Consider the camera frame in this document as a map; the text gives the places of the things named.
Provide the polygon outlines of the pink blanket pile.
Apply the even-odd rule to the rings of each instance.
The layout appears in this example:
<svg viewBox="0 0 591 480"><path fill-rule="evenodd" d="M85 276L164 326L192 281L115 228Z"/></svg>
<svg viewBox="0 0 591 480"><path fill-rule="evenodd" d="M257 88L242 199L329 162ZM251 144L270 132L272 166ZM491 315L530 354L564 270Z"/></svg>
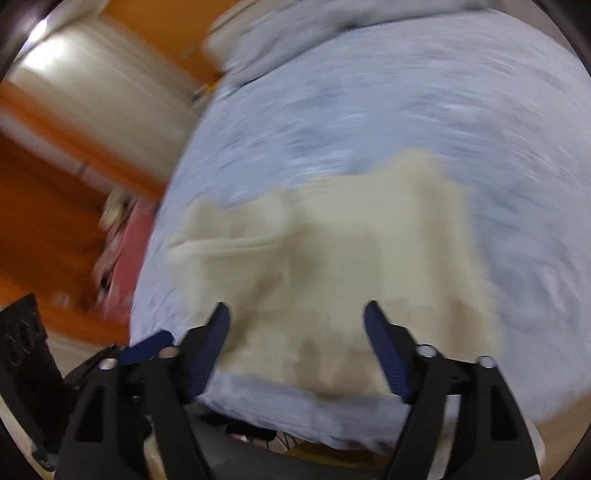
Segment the pink blanket pile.
<svg viewBox="0 0 591 480"><path fill-rule="evenodd" d="M104 249L93 268L96 304L103 318L127 324L133 295L155 223L157 205L114 189L99 221L106 234Z"/></svg>

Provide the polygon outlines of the cream knit cardigan red buttons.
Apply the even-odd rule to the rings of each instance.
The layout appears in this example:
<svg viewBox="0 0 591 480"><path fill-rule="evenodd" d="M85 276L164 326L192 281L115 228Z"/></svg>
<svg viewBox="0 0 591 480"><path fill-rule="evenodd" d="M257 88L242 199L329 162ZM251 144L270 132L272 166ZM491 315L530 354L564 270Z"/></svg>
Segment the cream knit cardigan red buttons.
<svg viewBox="0 0 591 480"><path fill-rule="evenodd" d="M228 209L195 200L166 263L195 325L228 306L222 372L321 395L384 396L363 327L370 301L449 357L501 351L466 200L438 161L410 152Z"/></svg>

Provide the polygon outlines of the blue butterfly print bedsheet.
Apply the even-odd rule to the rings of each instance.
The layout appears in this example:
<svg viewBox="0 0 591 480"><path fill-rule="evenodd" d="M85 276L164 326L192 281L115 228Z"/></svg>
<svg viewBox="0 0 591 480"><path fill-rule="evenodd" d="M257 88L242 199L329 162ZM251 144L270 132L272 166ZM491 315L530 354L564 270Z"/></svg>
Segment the blue butterfly print bedsheet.
<svg viewBox="0 0 591 480"><path fill-rule="evenodd" d="M200 400L335 448L407 414L363 327L377 301L454 359L489 355L527 418L590 395L590 78L493 10L346 31L225 80L169 182L130 333L228 304Z"/></svg>

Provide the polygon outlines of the orange curtain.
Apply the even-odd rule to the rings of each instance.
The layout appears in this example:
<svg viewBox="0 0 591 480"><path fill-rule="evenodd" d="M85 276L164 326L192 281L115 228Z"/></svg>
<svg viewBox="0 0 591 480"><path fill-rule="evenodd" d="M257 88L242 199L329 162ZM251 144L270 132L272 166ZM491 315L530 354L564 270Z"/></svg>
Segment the orange curtain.
<svg viewBox="0 0 591 480"><path fill-rule="evenodd" d="M128 326L101 317L91 271L105 241L105 193L84 168L159 201L165 184L66 126L11 82L1 84L1 303L33 293L43 323L94 345L127 344Z"/></svg>

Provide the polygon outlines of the cream curtain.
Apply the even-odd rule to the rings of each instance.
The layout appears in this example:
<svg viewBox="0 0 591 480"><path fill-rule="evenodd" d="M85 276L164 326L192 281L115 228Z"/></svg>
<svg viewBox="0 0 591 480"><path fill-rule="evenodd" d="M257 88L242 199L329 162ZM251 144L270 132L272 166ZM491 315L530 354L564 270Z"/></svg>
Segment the cream curtain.
<svg viewBox="0 0 591 480"><path fill-rule="evenodd" d="M114 21L82 20L52 33L8 80L42 112L162 182L197 124L197 80Z"/></svg>

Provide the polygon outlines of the grey quilted duvet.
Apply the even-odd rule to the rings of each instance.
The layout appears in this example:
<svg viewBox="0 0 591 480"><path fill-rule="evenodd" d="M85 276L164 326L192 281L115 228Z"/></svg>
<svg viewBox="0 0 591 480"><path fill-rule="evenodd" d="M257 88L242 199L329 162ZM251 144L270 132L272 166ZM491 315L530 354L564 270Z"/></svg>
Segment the grey quilted duvet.
<svg viewBox="0 0 591 480"><path fill-rule="evenodd" d="M245 28L225 67L235 90L349 29L481 10L487 1L288 1Z"/></svg>

